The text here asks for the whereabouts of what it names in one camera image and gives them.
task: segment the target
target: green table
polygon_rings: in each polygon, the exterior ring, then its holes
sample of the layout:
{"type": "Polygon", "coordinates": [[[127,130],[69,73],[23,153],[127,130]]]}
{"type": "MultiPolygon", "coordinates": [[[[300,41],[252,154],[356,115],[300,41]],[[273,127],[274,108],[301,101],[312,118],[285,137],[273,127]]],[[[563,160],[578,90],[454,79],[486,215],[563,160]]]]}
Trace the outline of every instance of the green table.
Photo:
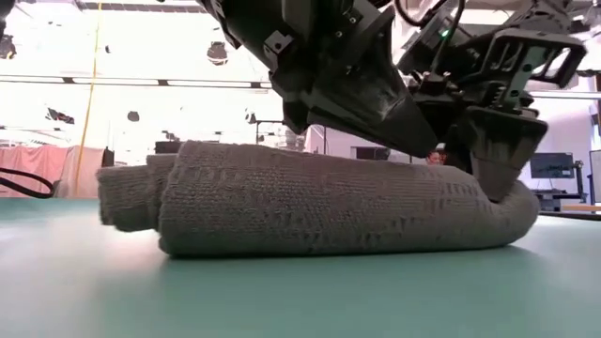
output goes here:
{"type": "Polygon", "coordinates": [[[174,261],[97,201],[0,200],[0,337],[601,337],[601,223],[515,247],[174,261]]]}

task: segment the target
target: desk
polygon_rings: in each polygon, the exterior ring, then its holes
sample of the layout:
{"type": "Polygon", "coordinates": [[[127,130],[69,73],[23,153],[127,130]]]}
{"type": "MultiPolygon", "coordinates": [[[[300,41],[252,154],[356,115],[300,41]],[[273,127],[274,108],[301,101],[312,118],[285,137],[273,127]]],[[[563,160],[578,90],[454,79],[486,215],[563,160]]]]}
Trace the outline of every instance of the desk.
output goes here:
{"type": "Polygon", "coordinates": [[[470,253],[174,261],[96,201],[0,200],[0,337],[600,337],[601,223],[470,253]]]}

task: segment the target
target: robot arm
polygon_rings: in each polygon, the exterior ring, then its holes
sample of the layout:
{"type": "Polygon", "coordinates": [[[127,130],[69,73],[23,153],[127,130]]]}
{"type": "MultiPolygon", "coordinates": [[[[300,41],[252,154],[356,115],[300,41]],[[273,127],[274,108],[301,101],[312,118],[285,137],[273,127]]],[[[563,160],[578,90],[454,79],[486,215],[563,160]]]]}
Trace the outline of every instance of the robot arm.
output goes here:
{"type": "Polygon", "coordinates": [[[444,143],[448,163],[474,175],[492,201],[509,192],[547,132],[528,108],[526,82],[566,86],[586,54],[567,35],[566,0],[532,0],[482,36],[458,24],[465,0],[440,0],[420,21],[397,0],[382,11],[390,1],[198,2],[233,46],[269,68],[291,130],[320,124],[420,158],[444,143]],[[396,66],[394,8],[421,28],[396,66]]]}

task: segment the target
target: towel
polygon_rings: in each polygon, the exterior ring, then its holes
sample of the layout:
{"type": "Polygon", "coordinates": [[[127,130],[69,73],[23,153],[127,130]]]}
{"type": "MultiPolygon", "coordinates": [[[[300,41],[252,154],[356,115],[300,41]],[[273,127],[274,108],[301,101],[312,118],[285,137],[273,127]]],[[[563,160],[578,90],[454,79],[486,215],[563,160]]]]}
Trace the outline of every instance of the towel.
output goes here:
{"type": "Polygon", "coordinates": [[[186,142],[99,171],[100,218],[156,229],[177,256],[390,254],[496,248],[539,211],[519,181],[495,204],[451,166],[186,142]]]}

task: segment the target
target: curtain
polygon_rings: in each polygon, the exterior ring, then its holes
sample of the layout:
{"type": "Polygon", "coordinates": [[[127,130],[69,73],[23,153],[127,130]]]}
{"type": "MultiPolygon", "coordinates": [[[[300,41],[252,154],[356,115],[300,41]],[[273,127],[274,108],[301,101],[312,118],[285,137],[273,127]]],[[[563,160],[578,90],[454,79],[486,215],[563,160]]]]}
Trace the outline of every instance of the curtain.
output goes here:
{"type": "Polygon", "coordinates": [[[63,174],[56,191],[59,198],[98,198],[96,172],[102,167],[104,149],[84,147],[82,166],[79,172],[78,187],[75,187],[79,147],[72,146],[67,152],[63,174]]]}
{"type": "MultiPolygon", "coordinates": [[[[55,182],[60,179],[63,165],[67,157],[67,149],[57,146],[40,147],[1,147],[0,166],[7,169],[20,170],[55,182]]],[[[48,192],[41,183],[15,175],[1,174],[0,177],[9,179],[25,188],[36,192],[48,192]]],[[[27,197],[7,187],[0,186],[0,197],[27,197]]]]}

